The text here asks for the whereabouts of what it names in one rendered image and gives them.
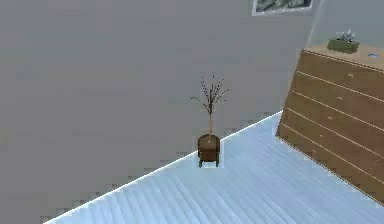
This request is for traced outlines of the green box with white plant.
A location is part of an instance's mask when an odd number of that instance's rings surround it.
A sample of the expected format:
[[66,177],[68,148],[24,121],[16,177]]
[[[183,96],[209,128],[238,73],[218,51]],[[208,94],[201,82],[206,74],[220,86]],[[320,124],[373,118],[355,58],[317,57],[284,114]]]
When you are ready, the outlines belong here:
[[330,39],[327,45],[328,50],[352,54],[355,53],[360,43],[355,40],[355,33],[351,30],[342,32],[338,37]]

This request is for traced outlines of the bare house plant brown pot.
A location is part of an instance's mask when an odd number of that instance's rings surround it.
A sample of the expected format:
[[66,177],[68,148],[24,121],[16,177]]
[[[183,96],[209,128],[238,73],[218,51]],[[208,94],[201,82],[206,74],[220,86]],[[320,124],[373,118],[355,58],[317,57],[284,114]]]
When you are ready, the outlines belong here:
[[218,167],[220,163],[221,139],[213,133],[213,113],[218,103],[224,103],[226,101],[224,95],[230,91],[229,88],[223,87],[224,81],[224,78],[216,81],[215,75],[212,75],[212,82],[207,85],[205,80],[202,79],[200,84],[203,98],[196,96],[191,97],[191,100],[199,102],[209,115],[209,132],[201,135],[197,139],[199,167],[202,167],[204,162],[214,162],[216,167]]

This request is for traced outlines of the framed wall picture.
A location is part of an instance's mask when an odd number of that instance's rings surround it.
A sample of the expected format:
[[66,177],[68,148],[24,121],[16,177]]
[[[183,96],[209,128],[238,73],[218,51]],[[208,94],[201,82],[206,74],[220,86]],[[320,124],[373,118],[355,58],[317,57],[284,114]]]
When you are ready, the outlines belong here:
[[310,10],[313,0],[253,0],[253,16],[275,15]]

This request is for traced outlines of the brown wooden chest of drawers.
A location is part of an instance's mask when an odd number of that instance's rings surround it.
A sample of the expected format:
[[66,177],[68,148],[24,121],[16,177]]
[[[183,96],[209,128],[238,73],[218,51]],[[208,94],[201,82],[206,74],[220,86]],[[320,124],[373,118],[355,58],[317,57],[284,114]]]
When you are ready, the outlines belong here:
[[384,49],[302,49],[276,136],[384,206]]

